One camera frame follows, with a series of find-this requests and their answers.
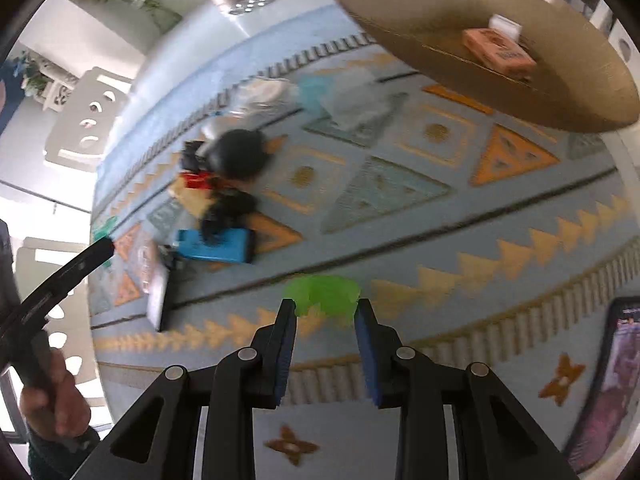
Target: striped border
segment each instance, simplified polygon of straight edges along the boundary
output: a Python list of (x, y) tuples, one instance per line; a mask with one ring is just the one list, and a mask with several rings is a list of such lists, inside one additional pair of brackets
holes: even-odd
[(185, 134), (200, 121), (203, 121), (207, 117), (214, 115), (217, 111), (226, 108), (230, 101), (231, 93), (234, 92), (241, 84), (246, 83), (249, 79), (256, 76), (271, 78), (283, 77), (319, 59), (335, 56), (336, 54), (349, 52), (351, 50), (357, 50), (364, 46), (369, 46), (370, 44), (377, 44), (377, 42), (366, 32), (352, 34), (348, 38), (340, 38), (337, 41), (321, 43), (318, 46), (312, 46), (294, 54), (291, 57), (287, 57), (281, 62), (274, 63), (264, 70), (259, 70), (255, 75), (242, 79), (239, 83), (219, 92), (211, 101), (194, 111), (194, 113), (192, 113), (188, 118), (165, 133), (164, 136), (156, 140), (156, 142), (146, 150), (137, 163), (129, 168), (129, 171), (127, 171), (125, 176), (113, 188), (113, 190), (105, 196), (105, 198), (103, 198), (96, 207), (94, 207), (91, 222), (95, 222), (98, 217), (104, 213), (109, 204), (116, 199), (117, 195), (123, 191), (128, 184), (130, 184), (133, 178), (145, 166), (151, 163), (158, 155), (173, 144), (180, 136)]
[[(489, 366), (508, 362), (608, 306), (616, 290), (639, 274), (640, 237), (635, 237), (612, 257), (535, 300), (452, 332), (413, 341), (410, 346), (438, 364), (456, 368), (466, 368), (474, 361)], [(116, 382), (127, 384), (125, 377), (140, 383), (132, 376), (134, 371), (162, 371), (160, 368), (98, 364), (101, 369), (126, 370), (127, 373), (118, 374), (121, 378)], [(292, 365), (282, 405), (343, 402), (367, 397), (360, 357), (352, 354)]]

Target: vase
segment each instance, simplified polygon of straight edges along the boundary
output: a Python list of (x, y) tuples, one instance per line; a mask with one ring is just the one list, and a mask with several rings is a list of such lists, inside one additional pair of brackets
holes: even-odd
[(144, 10), (161, 34), (166, 34), (182, 20), (182, 16), (162, 5), (158, 0), (123, 0), (136, 9)]

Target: person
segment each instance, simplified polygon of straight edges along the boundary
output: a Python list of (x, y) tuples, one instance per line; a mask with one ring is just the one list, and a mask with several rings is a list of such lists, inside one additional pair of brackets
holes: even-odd
[[(60, 350), (51, 349), (49, 374), (56, 391), (53, 418), (43, 412), (49, 404), (44, 391), (25, 387), (20, 394), (20, 411), (29, 431), (28, 463), (33, 480), (68, 480), (100, 442), (100, 436), (89, 427), (91, 409), (66, 370)], [(60, 436), (81, 435), (89, 446), (76, 452), (57, 442)]]

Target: silver screw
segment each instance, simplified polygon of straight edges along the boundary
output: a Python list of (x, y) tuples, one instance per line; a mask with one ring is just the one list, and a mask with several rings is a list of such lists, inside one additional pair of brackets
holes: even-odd
[(489, 367), (484, 363), (473, 363), (471, 365), (471, 373), (478, 377), (487, 377)]
[(172, 366), (171, 368), (167, 368), (164, 376), (170, 381), (175, 381), (176, 379), (180, 379), (184, 370), (180, 366)]
[(396, 355), (401, 359), (413, 359), (415, 357), (415, 350), (409, 346), (401, 346), (396, 350)]
[(251, 359), (254, 359), (257, 355), (258, 355), (258, 352), (256, 352), (250, 346), (247, 346), (246, 348), (241, 348), (238, 351), (238, 358), (242, 361), (250, 361)]

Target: wooden bowl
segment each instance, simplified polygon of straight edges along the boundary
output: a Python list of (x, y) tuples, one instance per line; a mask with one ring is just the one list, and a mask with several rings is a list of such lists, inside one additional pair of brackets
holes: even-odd
[[(634, 80), (607, 38), (562, 0), (337, 0), (380, 45), (461, 94), (516, 118), (572, 132), (634, 124)], [(466, 28), (500, 14), (522, 26), (537, 62), (530, 81), (484, 67), (462, 45)]]

